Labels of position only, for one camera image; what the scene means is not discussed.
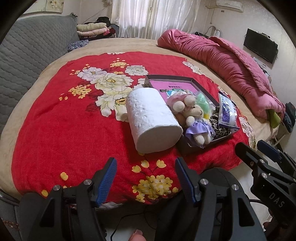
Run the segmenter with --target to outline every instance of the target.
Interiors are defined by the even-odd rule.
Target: air conditioner
[[[240,2],[231,0],[217,0],[218,8],[232,10],[236,12],[244,12],[244,5]]]

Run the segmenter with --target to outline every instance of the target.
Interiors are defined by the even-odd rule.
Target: dark bag
[[[295,115],[296,109],[295,109],[294,105],[292,105],[291,102],[286,103],[286,113],[290,117],[292,125],[294,126],[295,125],[295,119],[296,119],[296,115]]]
[[[96,20],[96,23],[105,23],[107,25],[107,28],[110,27],[110,20],[108,17],[99,17],[97,20]]]

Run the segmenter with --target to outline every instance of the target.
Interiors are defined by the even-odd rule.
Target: stack of clothes
[[[97,40],[115,38],[115,29],[110,28],[108,17],[99,17],[95,23],[85,23],[77,25],[77,33],[80,40]]]

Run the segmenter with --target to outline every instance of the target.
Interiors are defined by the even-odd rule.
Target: white wall
[[[91,16],[95,15],[99,11],[101,12],[98,15],[90,18]],[[108,5],[103,0],[81,0],[80,23],[94,22],[98,19],[98,17],[104,17],[104,16],[111,19],[111,13],[112,13],[112,6]]]
[[[261,58],[260,60],[267,66],[266,70],[272,77],[271,85],[278,98],[283,103],[292,102],[296,105],[296,48],[292,41],[277,19],[257,1],[236,1],[244,4],[244,13],[229,10],[221,12],[222,9],[219,8],[207,9],[205,5],[215,6],[216,0],[201,0],[196,30],[205,33],[210,26],[214,25],[222,31],[222,38],[235,43],[252,56],[256,56],[256,54],[243,46],[247,29],[250,28],[270,36],[271,40],[278,44],[277,59],[273,64],[267,63]],[[293,158],[296,158],[295,142],[296,131],[281,143],[285,151]]]
[[[46,16],[46,15],[66,16],[73,12],[75,15],[78,16],[78,23],[80,23],[80,4],[81,4],[81,0],[64,0],[64,9],[62,14],[61,13],[29,13],[19,17],[18,19],[35,17],[35,16]]]

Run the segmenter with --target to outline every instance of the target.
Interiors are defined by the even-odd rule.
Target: plastic package
[[[239,130],[237,126],[237,110],[232,100],[219,93],[219,126]]]
[[[198,104],[204,111],[204,118],[210,119],[213,112],[215,111],[214,104],[204,95],[203,92],[199,91],[195,94],[196,104]]]

